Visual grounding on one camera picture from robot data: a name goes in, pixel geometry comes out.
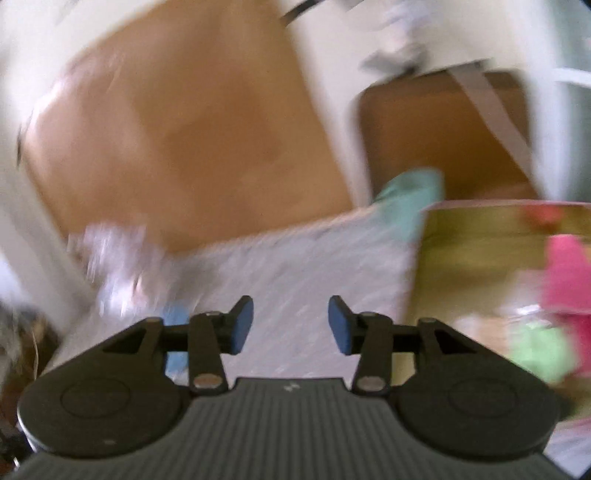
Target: green cloth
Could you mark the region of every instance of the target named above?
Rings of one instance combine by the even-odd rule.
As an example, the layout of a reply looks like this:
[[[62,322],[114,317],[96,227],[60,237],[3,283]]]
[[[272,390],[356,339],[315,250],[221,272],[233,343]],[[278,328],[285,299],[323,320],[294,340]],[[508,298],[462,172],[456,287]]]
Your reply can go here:
[[[513,363],[554,385],[577,368],[577,356],[565,331],[536,322],[524,323],[511,349]]]

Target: clear plastic bag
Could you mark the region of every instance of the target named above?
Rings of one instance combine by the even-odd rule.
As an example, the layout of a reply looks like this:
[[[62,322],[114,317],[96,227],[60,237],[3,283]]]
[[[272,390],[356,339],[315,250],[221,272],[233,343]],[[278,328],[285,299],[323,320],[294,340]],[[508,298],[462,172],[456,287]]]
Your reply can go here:
[[[69,251],[86,265],[98,288],[102,316],[130,318],[162,315],[172,304],[187,314],[199,301],[198,289],[183,289],[186,265],[145,241],[144,228],[92,225],[69,240]]]

